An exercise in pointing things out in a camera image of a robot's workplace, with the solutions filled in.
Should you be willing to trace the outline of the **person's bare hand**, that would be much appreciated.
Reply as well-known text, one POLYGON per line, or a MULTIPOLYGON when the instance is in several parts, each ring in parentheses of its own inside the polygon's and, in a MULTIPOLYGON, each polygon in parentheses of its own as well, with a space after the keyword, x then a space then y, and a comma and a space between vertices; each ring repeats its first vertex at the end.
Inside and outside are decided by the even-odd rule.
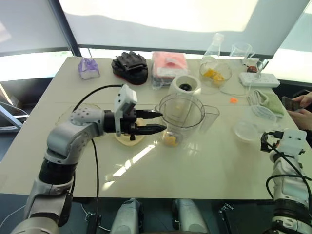
POLYGON ((301 130, 312 130, 312 113, 308 110, 302 109, 299 112, 288 111, 297 127, 301 130))
POLYGON ((299 102, 301 108, 306 108, 312 103, 312 92, 295 97, 293 100, 299 102))

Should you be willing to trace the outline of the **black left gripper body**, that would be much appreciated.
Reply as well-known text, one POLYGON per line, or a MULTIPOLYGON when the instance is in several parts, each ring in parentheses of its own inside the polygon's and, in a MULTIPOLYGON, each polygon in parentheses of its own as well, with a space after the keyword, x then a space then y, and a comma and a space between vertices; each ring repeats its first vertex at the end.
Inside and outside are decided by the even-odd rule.
POLYGON ((123 114, 120 120, 121 133, 130 136, 130 141, 136 139, 135 135, 137 133, 137 111, 132 109, 128 114, 123 114))

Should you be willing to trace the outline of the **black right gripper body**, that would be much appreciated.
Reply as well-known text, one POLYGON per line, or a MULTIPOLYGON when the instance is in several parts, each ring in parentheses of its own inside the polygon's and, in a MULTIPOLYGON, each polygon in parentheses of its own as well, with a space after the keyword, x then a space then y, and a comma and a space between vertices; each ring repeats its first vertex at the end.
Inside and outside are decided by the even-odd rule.
POLYGON ((263 152, 271 152, 272 150, 276 150, 280 140, 283 137, 282 131, 271 131, 271 132, 264 132, 260 138, 260 150, 263 152), (277 139, 277 142, 269 143, 268 138, 272 136, 273 138, 277 139))

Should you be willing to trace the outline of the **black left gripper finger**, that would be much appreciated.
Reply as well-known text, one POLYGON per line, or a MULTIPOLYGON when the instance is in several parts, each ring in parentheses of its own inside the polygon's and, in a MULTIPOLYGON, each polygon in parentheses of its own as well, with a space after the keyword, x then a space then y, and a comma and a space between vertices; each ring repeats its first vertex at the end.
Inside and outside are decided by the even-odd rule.
POLYGON ((163 114, 155 110, 136 110, 137 118, 153 119, 161 116, 163 116, 163 114))
POLYGON ((166 130, 167 127, 160 124, 147 124, 145 126, 138 126, 136 128, 136 135, 152 135, 166 130))

